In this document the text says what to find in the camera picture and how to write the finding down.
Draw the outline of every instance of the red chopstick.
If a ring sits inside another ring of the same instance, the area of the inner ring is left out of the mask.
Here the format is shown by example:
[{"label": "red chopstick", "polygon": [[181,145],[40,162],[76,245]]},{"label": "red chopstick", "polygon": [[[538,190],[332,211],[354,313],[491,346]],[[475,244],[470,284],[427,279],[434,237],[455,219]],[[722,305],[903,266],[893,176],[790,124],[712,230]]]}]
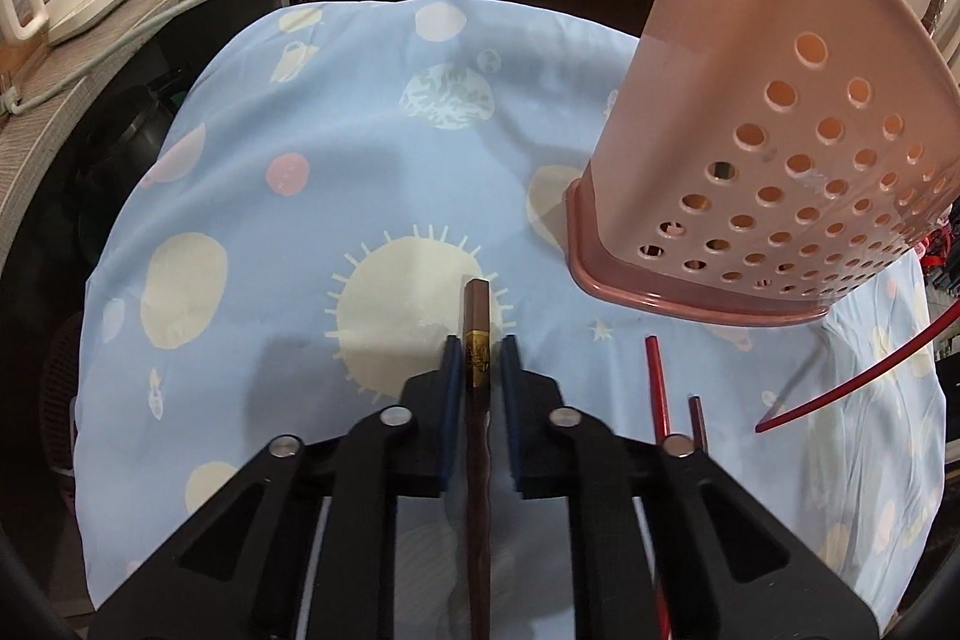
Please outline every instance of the red chopstick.
[{"label": "red chopstick", "polygon": [[[664,444],[670,435],[670,410],[666,403],[666,384],[664,384],[664,364],[659,357],[659,342],[653,335],[645,340],[647,347],[647,369],[650,373],[650,407],[654,414],[654,435],[656,444]],[[670,613],[667,610],[664,588],[656,586],[656,617],[659,618],[661,640],[670,640]]]},{"label": "red chopstick", "polygon": [[646,338],[647,368],[650,371],[650,407],[654,413],[654,435],[656,444],[664,444],[670,435],[670,410],[666,402],[664,384],[664,365],[659,357],[659,342],[655,336]]}]

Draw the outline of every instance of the pink circle pattern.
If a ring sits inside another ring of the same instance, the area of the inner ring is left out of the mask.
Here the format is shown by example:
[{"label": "pink circle pattern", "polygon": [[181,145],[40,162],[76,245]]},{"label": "pink circle pattern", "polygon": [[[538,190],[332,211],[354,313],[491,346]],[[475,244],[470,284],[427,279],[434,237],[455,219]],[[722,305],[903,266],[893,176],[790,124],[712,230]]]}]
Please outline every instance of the pink circle pattern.
[{"label": "pink circle pattern", "polygon": [[267,185],[275,194],[296,196],[306,186],[310,164],[299,153],[278,155],[267,167]]}]

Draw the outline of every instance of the white electric cable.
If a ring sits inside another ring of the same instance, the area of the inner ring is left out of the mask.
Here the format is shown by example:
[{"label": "white electric cable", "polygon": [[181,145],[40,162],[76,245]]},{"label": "white electric cable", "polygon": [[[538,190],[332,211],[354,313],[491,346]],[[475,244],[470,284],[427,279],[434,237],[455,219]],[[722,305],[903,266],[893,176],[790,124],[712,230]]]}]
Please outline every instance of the white electric cable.
[{"label": "white electric cable", "polygon": [[90,71],[93,71],[95,68],[100,66],[100,64],[106,61],[107,58],[111,57],[115,52],[117,52],[117,50],[123,49],[123,47],[126,47],[127,44],[133,42],[135,39],[143,36],[143,34],[147,32],[153,32],[159,28],[163,28],[177,15],[181,15],[189,9],[193,9],[195,6],[200,6],[200,4],[203,4],[205,1],[209,0],[181,1],[180,4],[167,9],[165,12],[160,12],[160,14],[155,15],[152,18],[144,20],[143,23],[140,23],[134,28],[128,30],[127,33],[121,36],[116,42],[102,50],[102,52],[99,52],[88,62],[83,64],[83,66],[78,68],[78,70],[75,70],[73,73],[69,73],[59,82],[56,82],[55,85],[49,87],[41,94],[35,95],[33,98],[28,98],[26,101],[21,101],[19,91],[16,89],[16,86],[9,88],[3,93],[3,95],[0,95],[0,111],[6,111],[11,115],[16,116],[22,115],[25,112],[45,104],[55,95],[70,87],[70,85],[77,79],[86,76],[88,73],[90,73]]}]

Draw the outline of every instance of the red object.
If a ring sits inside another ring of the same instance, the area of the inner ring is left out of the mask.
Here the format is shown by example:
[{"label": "red object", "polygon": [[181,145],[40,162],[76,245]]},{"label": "red object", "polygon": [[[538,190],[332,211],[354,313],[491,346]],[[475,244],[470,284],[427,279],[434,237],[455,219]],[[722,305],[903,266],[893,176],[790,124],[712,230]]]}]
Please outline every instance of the red object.
[{"label": "red object", "polygon": [[757,432],[757,434],[769,432],[770,429],[776,429],[776,427],[795,421],[797,418],[802,418],[810,413],[816,413],[820,408],[827,407],[830,403],[836,402],[838,399],[843,399],[848,394],[853,393],[853,391],[862,389],[862,387],[866,386],[870,381],[876,380],[880,375],[889,372],[896,365],[899,365],[904,359],[909,359],[915,352],[925,346],[926,343],[937,338],[940,333],[947,330],[947,327],[956,319],[960,319],[960,301],[956,301],[950,305],[949,310],[918,333],[915,338],[885,357],[881,362],[877,362],[866,372],[861,372],[856,378],[846,381],[842,386],[837,386],[831,391],[827,391],[827,393],[818,396],[805,405],[800,405],[799,408],[793,408],[793,410],[787,410],[786,413],[775,415],[769,420],[760,421],[757,427],[755,427],[755,432]]},{"label": "red object", "polygon": [[[654,435],[656,444],[661,445],[670,435],[670,410],[666,405],[666,384],[664,384],[664,365],[659,357],[659,342],[655,336],[646,338],[647,369],[650,372],[650,407],[654,414]],[[666,608],[664,589],[656,588],[656,616],[661,626],[661,640],[670,640],[670,614]]]},{"label": "red object", "polygon": [[659,357],[659,342],[655,336],[646,338],[647,368],[650,371],[650,407],[654,413],[654,435],[656,444],[661,445],[670,435],[670,410],[666,405],[666,385],[664,384],[664,365]]}]

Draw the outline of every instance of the chopstick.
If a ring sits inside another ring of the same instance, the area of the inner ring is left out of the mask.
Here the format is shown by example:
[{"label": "chopstick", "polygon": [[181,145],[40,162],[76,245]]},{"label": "chopstick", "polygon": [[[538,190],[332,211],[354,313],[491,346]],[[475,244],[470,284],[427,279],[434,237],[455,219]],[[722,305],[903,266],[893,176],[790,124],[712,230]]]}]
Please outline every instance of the chopstick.
[{"label": "chopstick", "polygon": [[666,403],[666,384],[664,383],[664,364],[659,355],[659,342],[655,336],[646,338],[647,369],[650,372],[650,407],[654,415],[654,436],[656,444],[664,444],[670,435],[670,410]]},{"label": "chopstick", "polygon": [[470,640],[490,640],[490,283],[464,290]]},{"label": "chopstick", "polygon": [[[670,408],[666,399],[666,381],[664,380],[664,363],[659,352],[659,341],[650,335],[644,340],[647,349],[647,370],[650,374],[650,408],[654,417],[654,437],[656,444],[664,444],[670,437]],[[690,409],[690,424],[693,429],[693,442],[704,453],[707,453],[707,424],[704,422],[704,407],[699,396],[691,396],[688,400]],[[656,614],[661,628],[661,640],[670,638],[670,614],[667,609],[664,589],[656,585]]]}]

